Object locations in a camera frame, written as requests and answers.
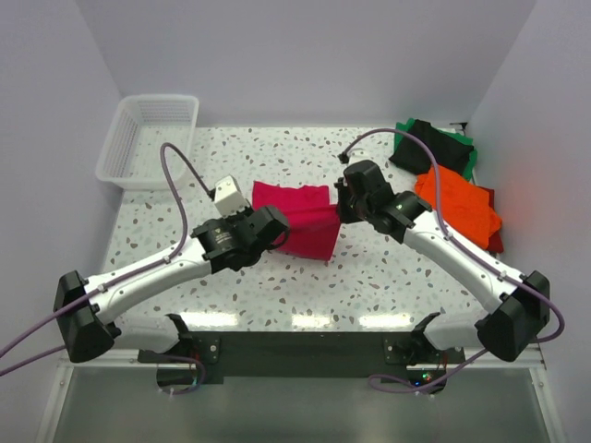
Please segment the crimson pink t shirt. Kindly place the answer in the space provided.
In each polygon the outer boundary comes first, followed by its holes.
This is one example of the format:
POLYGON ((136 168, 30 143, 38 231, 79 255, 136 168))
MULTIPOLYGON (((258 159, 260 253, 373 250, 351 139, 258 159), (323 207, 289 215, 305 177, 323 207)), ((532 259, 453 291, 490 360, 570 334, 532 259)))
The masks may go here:
POLYGON ((274 206, 286 216, 290 233, 279 247, 281 252, 320 261, 332 258, 341 222, 328 186, 294 188, 255 181, 252 205, 254 209, 274 206))

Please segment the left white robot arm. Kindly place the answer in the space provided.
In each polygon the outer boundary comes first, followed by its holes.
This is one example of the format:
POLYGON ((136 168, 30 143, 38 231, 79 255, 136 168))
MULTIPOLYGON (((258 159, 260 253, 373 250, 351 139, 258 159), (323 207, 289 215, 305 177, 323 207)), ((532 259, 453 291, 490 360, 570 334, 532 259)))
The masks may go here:
POLYGON ((54 312, 68 357, 85 363, 110 351, 122 331, 117 317, 177 285, 225 269, 258 263, 274 242, 289 234, 287 218, 275 207, 247 209, 210 219, 170 248, 110 273, 60 277, 54 312))

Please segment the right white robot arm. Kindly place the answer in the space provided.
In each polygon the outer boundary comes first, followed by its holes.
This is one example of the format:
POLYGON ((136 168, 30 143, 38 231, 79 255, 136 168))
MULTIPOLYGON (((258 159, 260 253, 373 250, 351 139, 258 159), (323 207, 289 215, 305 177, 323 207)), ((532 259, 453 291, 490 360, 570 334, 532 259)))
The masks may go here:
POLYGON ((432 313, 424 318, 412 332, 417 360, 430 363, 451 348, 481 347, 513 362, 548 324, 549 280, 543 274, 524 275, 467 241, 417 194, 394 192, 375 162, 349 164, 335 186, 343 223, 368 222, 429 258, 482 307, 475 317, 432 313))

